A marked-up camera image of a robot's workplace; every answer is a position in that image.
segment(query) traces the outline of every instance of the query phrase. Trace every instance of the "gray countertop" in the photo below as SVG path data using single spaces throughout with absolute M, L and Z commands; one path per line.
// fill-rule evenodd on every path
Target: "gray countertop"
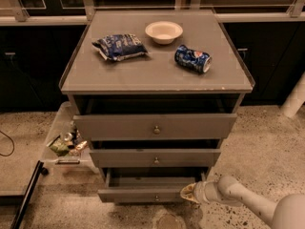
M 183 34 L 160 46 L 145 34 L 152 22 L 172 21 Z M 149 56 L 121 62 L 105 61 L 92 42 L 106 35 L 133 33 Z M 212 66 L 207 73 L 188 72 L 174 62 L 178 46 L 207 52 Z M 97 11 L 62 86 L 63 94 L 110 93 L 249 93 L 253 85 L 210 10 Z

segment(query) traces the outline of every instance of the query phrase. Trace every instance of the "dresser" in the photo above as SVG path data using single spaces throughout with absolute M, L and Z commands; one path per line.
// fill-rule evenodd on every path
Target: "dresser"
M 145 34 L 152 22 L 172 21 L 183 34 L 160 46 Z M 105 61 L 92 42 L 133 33 L 149 52 Z M 207 73 L 174 62 L 178 46 L 207 52 Z M 187 184 L 216 164 L 236 110 L 254 82 L 210 10 L 99 10 L 62 80 L 80 134 L 104 186 L 103 202 L 176 202 Z

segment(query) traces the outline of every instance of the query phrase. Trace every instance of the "white bowl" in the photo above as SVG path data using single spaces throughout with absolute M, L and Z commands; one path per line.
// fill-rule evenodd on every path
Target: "white bowl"
M 175 38 L 180 36 L 183 29 L 174 22 L 159 21 L 148 25 L 145 33 L 150 36 L 153 41 L 158 44 L 166 45 L 174 41 Z

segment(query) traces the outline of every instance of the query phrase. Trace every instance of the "white pole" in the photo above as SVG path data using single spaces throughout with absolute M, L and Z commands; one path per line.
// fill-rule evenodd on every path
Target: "white pole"
M 305 102 L 305 73 L 296 83 L 293 91 L 281 107 L 281 112 L 287 117 L 293 117 Z

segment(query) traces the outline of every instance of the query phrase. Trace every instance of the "black pole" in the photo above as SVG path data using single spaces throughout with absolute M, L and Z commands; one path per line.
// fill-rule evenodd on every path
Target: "black pole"
M 35 170 L 34 170 L 34 172 L 31 175 L 30 183 L 29 183 L 29 185 L 27 187 L 26 194 L 24 195 L 22 203 L 21 203 L 21 205 L 20 205 L 20 207 L 19 207 L 19 209 L 18 209 L 18 211 L 16 213 L 16 216 L 15 216 L 15 218 L 13 220 L 13 223 L 11 225 L 11 229 L 18 229 L 19 228 L 19 226 L 21 224 L 21 221 L 23 219 L 23 216 L 26 213 L 28 204 L 29 204 L 29 202 L 31 200 L 32 192 L 35 189 L 35 185 L 36 185 L 37 179 L 39 178 L 39 175 L 40 175 L 40 172 L 42 170 L 43 165 L 44 165 L 43 162 L 41 162 L 41 161 L 37 162 Z

